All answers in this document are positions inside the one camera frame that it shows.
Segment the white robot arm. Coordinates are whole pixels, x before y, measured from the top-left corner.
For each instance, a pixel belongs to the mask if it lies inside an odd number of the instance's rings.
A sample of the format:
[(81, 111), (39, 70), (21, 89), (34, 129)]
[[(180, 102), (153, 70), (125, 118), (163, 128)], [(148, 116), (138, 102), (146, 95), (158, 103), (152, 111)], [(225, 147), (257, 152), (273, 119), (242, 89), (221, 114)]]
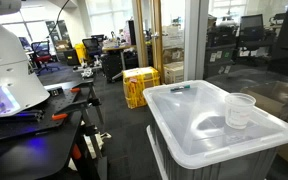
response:
[[(21, 0), (0, 0), (0, 15), (21, 9)], [(49, 98), (19, 38), (0, 23), (0, 118), (15, 115)]]

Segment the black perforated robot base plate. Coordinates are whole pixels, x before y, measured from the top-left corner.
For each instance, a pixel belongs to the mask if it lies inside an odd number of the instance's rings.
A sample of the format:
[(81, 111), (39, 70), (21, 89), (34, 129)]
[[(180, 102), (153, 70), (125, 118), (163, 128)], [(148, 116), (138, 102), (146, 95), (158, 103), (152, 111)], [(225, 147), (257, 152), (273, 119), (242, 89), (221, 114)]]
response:
[(60, 127), (68, 116), (63, 120), (53, 121), (52, 115), (75, 102), (78, 96), (79, 92), (64, 90), (58, 96), (49, 97), (35, 109), (0, 118), (0, 141)]

